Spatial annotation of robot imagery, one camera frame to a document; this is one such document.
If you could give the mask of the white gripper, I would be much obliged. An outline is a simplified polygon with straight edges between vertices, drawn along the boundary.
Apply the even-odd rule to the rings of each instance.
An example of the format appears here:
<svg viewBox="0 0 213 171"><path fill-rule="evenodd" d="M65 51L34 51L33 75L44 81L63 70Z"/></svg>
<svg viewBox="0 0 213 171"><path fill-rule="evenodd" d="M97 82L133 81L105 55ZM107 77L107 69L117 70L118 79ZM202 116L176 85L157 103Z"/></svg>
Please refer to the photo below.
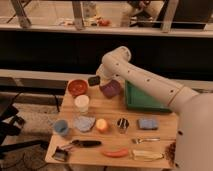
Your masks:
<svg viewBox="0 0 213 171"><path fill-rule="evenodd" d="M96 74L100 77L101 85L107 84L114 78L114 74L108 71L103 64L98 67Z"/></svg>

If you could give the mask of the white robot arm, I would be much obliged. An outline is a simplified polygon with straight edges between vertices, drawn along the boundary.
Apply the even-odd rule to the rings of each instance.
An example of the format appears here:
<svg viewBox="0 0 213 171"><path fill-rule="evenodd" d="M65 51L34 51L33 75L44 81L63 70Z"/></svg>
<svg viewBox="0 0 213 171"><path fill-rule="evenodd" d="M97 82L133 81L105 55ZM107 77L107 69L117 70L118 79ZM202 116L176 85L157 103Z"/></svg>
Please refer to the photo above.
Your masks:
<svg viewBox="0 0 213 171"><path fill-rule="evenodd" d="M97 73L102 79L121 76L179 115L174 171L213 171L213 93L198 93L130 59L130 50L120 46L102 57Z"/></svg>

